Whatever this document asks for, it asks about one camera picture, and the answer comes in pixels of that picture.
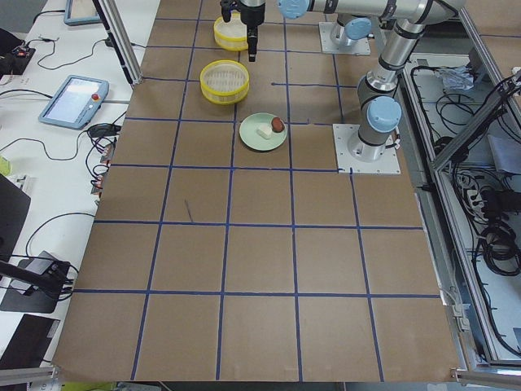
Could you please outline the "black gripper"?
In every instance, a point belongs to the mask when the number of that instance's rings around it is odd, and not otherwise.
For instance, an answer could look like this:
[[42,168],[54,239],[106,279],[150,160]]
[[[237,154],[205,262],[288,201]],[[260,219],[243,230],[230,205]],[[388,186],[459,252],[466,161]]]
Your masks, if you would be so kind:
[[[220,0],[221,17],[229,23],[232,13],[232,0]],[[258,44],[258,26],[265,21],[265,0],[239,0],[241,21],[247,26],[248,61],[255,62]]]

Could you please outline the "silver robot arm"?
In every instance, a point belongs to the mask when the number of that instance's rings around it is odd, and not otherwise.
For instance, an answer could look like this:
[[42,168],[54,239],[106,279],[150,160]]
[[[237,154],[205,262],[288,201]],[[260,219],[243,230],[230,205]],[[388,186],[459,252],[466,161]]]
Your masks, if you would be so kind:
[[[278,1],[278,10],[287,19],[297,19],[311,11],[313,1]],[[221,16],[226,23],[231,21],[232,11],[240,14],[246,25],[248,61],[255,62],[258,44],[258,27],[265,22],[265,1],[220,1]],[[340,46],[366,38],[372,28],[368,18],[338,14],[336,25],[331,30],[331,40]]]
[[464,6],[463,1],[428,0],[278,2],[279,11],[288,19],[300,18],[307,12],[321,12],[396,20],[378,63],[357,86],[361,124],[348,140],[348,151],[355,159],[372,163],[383,154],[387,138],[402,115],[400,104],[392,97],[397,88],[397,74],[404,68],[425,27],[457,16]]

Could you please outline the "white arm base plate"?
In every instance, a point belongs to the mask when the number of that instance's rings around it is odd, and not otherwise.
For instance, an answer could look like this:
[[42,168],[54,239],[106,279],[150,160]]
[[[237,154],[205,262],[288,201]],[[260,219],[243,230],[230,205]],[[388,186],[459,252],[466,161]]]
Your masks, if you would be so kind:
[[342,174],[401,174],[392,136],[387,137],[385,144],[372,147],[359,139],[358,129],[356,124],[333,124],[338,171]]

